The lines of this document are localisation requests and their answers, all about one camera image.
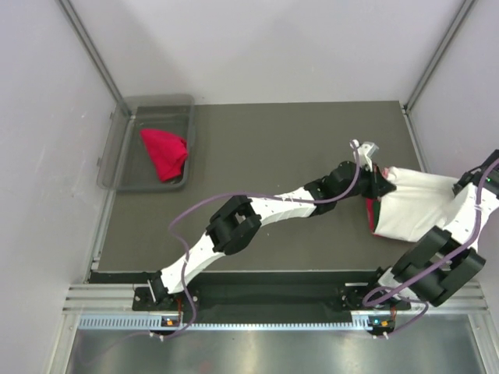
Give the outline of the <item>clear grey plastic bin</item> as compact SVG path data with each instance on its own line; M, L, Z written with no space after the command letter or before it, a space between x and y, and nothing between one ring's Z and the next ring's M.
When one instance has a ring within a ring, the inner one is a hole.
M126 97L117 105L101 157L97 184L117 192L171 192L185 186L190 161L181 174L162 182L140 132L160 130L179 136L191 151L195 143L195 100L187 93Z

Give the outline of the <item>aluminium frame post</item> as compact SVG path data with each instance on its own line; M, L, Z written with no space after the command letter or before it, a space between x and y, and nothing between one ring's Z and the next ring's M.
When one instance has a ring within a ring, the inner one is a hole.
M55 3L62 11L64 17L68 20L75 35L83 46L84 51L87 53L87 56L91 60L94 68L97 70L98 75L111 94L111 97L118 105L119 110L126 117L131 116L131 110L125 103L125 100L121 92L119 91L118 86L112 78L111 73L104 62L104 59L101 57L101 54L99 53L95 43L93 42L92 37L88 32L86 26L84 25L74 4L70 0L56 0Z
M431 54L428 63L426 63L422 74L416 81L416 85L412 89L409 98L402 105L402 112L404 115L409 115L415 107L423 91L426 89L427 84L433 77L439 64L477 3L477 0L465 0L460 2L457 11L451 18L451 22L445 28L444 33L438 41L434 52Z

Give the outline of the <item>right aluminium frame post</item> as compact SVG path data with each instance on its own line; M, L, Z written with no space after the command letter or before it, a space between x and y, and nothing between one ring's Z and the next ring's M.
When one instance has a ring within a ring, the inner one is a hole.
M431 54L428 63L426 63L422 74L416 81L416 85L412 89L409 98L402 105L402 112L404 115L409 115L415 107L423 91L426 89L427 84L433 77L439 64L477 3L477 0L465 0L460 2L457 11L451 18L451 22L445 28L444 33L438 41L434 52Z

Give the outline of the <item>crimson red t-shirt in bin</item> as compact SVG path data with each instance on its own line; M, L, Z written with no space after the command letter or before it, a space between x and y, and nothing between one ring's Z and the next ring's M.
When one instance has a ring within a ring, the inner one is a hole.
M182 167L189 156L184 138L159 129L142 129L140 137L161 182L182 174Z

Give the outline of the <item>white and green t-shirt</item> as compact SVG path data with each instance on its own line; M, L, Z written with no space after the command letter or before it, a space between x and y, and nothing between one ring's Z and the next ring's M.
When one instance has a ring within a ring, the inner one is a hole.
M446 228L467 199L465 189L455 190L456 178L397 167L382 173L397 190L381 198L376 236L417 242L432 228Z

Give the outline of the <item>left aluminium frame post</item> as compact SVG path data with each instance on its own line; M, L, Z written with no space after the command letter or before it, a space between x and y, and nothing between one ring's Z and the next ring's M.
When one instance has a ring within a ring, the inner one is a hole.
M55 3L62 11L64 17L68 20L75 35L83 46L84 51L87 53L87 56L91 60L94 68L97 70L98 75L111 94L111 97L118 105L119 110L126 117L131 116L131 110L125 103L125 100L121 92L119 91L118 86L112 78L111 73L104 62L104 59L101 57L101 54L99 53L95 43L93 42L92 37L88 32L86 26L84 25L74 4L70 0L56 0Z

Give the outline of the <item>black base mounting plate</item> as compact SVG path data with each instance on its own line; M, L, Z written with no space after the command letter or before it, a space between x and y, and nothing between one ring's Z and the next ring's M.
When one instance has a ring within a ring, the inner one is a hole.
M299 315L333 319L362 310L382 269L205 272L187 286L201 319Z

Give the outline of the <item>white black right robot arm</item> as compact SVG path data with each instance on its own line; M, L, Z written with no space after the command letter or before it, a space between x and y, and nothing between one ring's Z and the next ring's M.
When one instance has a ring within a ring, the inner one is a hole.
M390 168L397 189L376 203L375 234L414 243L378 281L364 288L375 309L392 298L439 306L479 273L480 232L498 209L498 152L459 180Z

